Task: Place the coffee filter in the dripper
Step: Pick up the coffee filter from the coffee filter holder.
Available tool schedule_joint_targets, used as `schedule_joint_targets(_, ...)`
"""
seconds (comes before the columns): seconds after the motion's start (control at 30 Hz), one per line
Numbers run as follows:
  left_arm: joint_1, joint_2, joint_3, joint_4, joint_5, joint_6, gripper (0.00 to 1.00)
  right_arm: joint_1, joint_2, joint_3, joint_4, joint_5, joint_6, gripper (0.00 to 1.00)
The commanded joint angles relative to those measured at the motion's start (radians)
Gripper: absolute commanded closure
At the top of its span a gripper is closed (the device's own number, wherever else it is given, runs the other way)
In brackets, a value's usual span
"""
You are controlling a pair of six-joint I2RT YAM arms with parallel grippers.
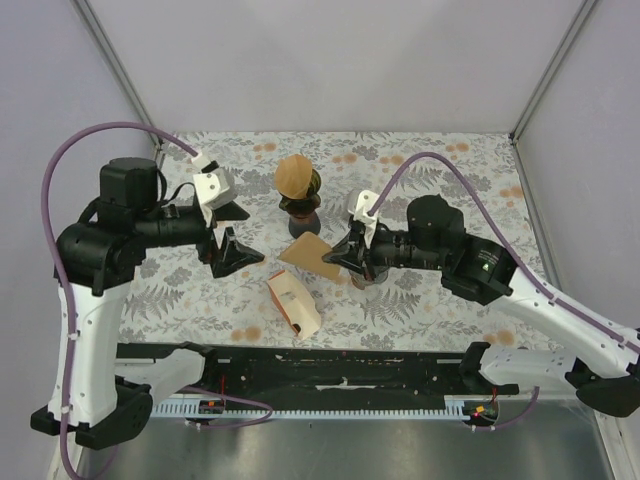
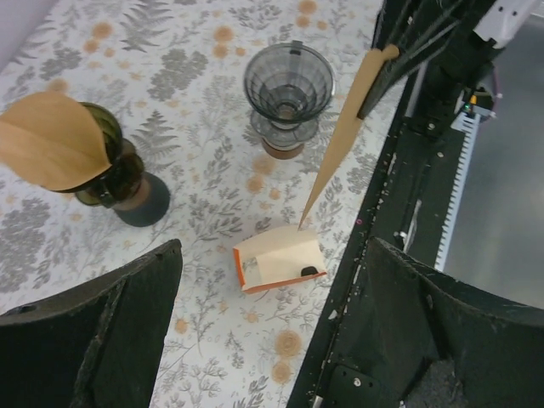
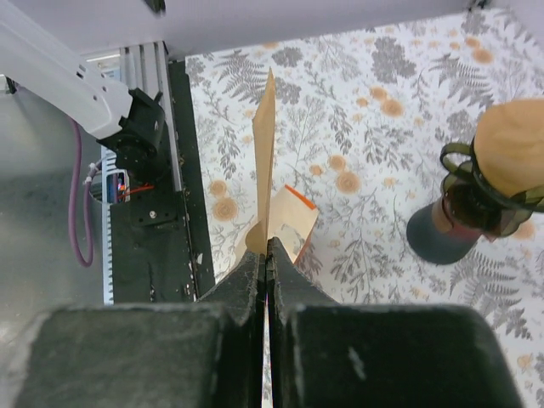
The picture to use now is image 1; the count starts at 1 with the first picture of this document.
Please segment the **brown paper coffee filter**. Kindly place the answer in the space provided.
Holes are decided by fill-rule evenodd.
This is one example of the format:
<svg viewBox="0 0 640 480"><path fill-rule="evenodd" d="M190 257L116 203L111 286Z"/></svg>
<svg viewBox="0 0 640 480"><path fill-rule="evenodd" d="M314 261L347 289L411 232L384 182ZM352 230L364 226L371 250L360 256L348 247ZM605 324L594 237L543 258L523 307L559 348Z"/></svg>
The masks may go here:
<svg viewBox="0 0 640 480"><path fill-rule="evenodd" d="M313 167L311 161L300 154L294 154L279 161L274 174L276 190L284 197L301 200L307 196Z"/></svg>

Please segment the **red grey coffee server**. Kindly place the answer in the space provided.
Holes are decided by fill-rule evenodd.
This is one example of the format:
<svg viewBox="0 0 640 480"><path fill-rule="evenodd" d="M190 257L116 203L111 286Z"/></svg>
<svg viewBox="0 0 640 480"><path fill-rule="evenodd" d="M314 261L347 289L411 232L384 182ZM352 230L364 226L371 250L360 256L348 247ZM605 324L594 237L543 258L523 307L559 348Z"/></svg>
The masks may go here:
<svg viewBox="0 0 640 480"><path fill-rule="evenodd" d="M305 215L290 214L288 230L294 239L308 232L318 235L321 231L321 221L316 211Z"/></svg>

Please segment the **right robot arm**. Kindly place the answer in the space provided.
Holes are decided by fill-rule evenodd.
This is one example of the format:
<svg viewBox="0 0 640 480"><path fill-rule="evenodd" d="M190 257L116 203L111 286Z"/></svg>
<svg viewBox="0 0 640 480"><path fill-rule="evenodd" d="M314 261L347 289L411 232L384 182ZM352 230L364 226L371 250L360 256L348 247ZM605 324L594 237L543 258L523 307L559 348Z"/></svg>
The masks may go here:
<svg viewBox="0 0 640 480"><path fill-rule="evenodd" d="M567 297L488 239L467 233L460 210L439 195L407 207L406 230L369 226L358 210L323 261L374 282L391 268L437 271L456 297L506 312L559 344L528 350L474 342L458 367L473 394L573 389L586 406L618 418L639 408L639 333Z"/></svg>

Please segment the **olive green dripper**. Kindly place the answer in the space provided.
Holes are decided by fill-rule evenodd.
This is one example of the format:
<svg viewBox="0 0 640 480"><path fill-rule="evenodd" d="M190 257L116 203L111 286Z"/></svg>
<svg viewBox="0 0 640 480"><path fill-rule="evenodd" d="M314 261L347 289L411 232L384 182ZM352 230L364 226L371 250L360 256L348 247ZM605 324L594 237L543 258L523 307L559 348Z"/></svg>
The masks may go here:
<svg viewBox="0 0 640 480"><path fill-rule="evenodd" d="M313 169L308 189L301 199L292 199L284 195L281 196L279 208L293 217L306 217L311 215L321 204L319 190L321 188L321 177Z"/></svg>

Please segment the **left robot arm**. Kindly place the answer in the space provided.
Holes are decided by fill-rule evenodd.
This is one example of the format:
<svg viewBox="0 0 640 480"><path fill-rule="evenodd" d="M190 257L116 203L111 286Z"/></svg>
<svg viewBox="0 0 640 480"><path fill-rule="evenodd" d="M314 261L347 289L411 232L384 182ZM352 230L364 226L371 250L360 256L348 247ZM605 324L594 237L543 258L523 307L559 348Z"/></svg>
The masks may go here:
<svg viewBox="0 0 640 480"><path fill-rule="evenodd" d="M75 322L61 336L73 361L60 353L54 393L32 414L32 429L56 436L64 429L78 445L102 450L138 436L154 406L185 387L206 393L219 386L213 347L184 342L141 373L117 374L118 332L135 270L150 249L192 245L213 277L224 278L259 263L263 254L242 245L233 228L215 237L218 219L246 220L230 173L211 163L193 177L194 198L177 206L165 198L166 181L155 162L117 158L99 175L99 196L58 237L74 299Z"/></svg>

